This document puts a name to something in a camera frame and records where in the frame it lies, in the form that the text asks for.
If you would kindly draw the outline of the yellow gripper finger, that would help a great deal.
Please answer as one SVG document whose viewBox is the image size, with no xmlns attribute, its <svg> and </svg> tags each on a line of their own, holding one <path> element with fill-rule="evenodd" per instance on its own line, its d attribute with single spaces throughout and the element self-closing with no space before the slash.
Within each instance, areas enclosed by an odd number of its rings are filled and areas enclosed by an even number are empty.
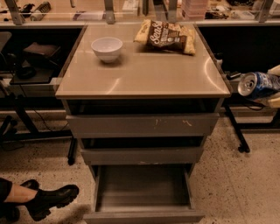
<svg viewBox="0 0 280 224">
<path fill-rule="evenodd" d="M 259 98 L 256 100 L 264 106 L 279 109 L 280 108 L 280 94 L 273 94 L 271 96 Z"/>
<path fill-rule="evenodd" d="M 276 76 L 280 76 L 280 65 L 272 67 L 271 69 L 268 70 L 268 73 Z"/>
</svg>

